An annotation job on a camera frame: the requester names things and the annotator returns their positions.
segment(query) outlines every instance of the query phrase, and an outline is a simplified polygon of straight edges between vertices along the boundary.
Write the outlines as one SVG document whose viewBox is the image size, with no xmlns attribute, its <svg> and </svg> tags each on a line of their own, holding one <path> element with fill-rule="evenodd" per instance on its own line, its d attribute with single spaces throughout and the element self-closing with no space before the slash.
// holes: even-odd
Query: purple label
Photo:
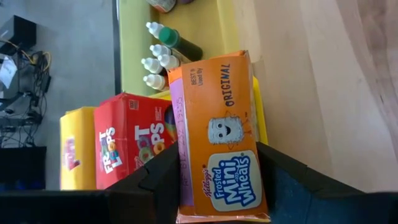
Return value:
<svg viewBox="0 0 398 224">
<path fill-rule="evenodd" d="M 178 136 L 178 153 L 180 154 L 180 182 L 181 197 L 180 204 L 193 206 L 193 190 L 189 155 L 189 141 L 187 133 L 185 101 L 182 85 L 182 78 L 175 80 L 170 84 L 170 93 L 172 95 L 173 112 Z"/>
</svg>

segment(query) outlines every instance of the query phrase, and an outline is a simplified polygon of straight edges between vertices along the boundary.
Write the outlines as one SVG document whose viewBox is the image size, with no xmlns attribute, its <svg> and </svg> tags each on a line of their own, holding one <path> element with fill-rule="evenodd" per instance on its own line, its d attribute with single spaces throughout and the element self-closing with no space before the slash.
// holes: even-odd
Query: white paper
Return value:
<svg viewBox="0 0 398 224">
<path fill-rule="evenodd" d="M 6 88 L 10 87 L 12 78 L 14 78 L 15 73 L 17 72 L 17 66 L 14 61 L 5 56 L 4 61 L 0 68 L 0 81 L 6 86 Z"/>
</svg>

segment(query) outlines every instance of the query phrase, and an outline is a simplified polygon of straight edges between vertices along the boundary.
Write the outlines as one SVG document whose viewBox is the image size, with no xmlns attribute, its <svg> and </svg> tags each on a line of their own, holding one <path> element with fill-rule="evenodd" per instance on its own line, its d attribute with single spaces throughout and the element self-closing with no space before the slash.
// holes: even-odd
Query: black holder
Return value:
<svg viewBox="0 0 398 224">
<path fill-rule="evenodd" d="M 291 221 L 296 223 L 312 223 L 311 214 L 314 213 L 315 218 L 328 218 L 327 222 L 322 223 L 334 222 L 336 218 L 339 223 L 387 223 L 386 220 L 396 220 L 396 194 L 363 194 L 265 144 L 257 143 L 257 150 L 271 220 L 280 220 L 283 211 L 289 212 L 294 219 Z M 178 147 L 174 144 L 106 190 L 1 193 L 0 222 L 175 223 L 180 200 L 179 180 Z M 296 210 L 304 207 L 306 202 L 301 201 L 303 197 L 296 197 L 297 208 L 289 204 L 289 210 L 286 208 L 286 192 L 293 197 L 307 194 L 311 199 L 305 213 L 299 214 L 306 221 L 294 215 Z M 324 205 L 327 205 L 326 210 L 320 215 L 319 208 Z M 352 207 L 358 209 L 352 212 L 349 210 Z"/>
</svg>

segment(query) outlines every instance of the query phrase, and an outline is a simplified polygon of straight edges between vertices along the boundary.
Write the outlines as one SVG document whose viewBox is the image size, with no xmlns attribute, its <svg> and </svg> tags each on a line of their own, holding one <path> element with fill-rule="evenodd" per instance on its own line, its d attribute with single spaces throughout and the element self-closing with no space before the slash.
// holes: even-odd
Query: kellogg's logo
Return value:
<svg viewBox="0 0 398 224">
<path fill-rule="evenodd" d="M 218 211 L 248 209 L 261 203 L 261 174 L 252 151 L 213 154 L 203 175 L 203 193 Z"/>
<path fill-rule="evenodd" d="M 80 165 L 80 160 L 76 159 L 75 138 L 70 137 L 67 139 L 63 146 L 62 165 L 69 171 Z"/>
<path fill-rule="evenodd" d="M 116 130 L 111 127 L 108 128 L 105 133 L 99 133 L 99 142 L 101 143 L 101 158 L 103 162 L 102 165 L 107 174 L 122 164 L 122 160 L 119 157 L 119 152 L 116 150 L 115 140 L 113 139 L 115 132 Z"/>
</svg>

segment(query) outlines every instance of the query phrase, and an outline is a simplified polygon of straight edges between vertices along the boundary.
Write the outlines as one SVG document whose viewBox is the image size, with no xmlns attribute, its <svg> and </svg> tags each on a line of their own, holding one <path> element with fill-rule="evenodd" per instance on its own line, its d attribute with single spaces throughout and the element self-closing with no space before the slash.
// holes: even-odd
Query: gray floor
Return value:
<svg viewBox="0 0 398 224">
<path fill-rule="evenodd" d="M 114 94 L 112 0 L 3 0 L 0 25 L 13 14 L 39 25 L 35 50 L 52 54 L 47 113 L 35 136 L 47 146 L 47 188 L 59 189 L 59 119 Z"/>
</svg>

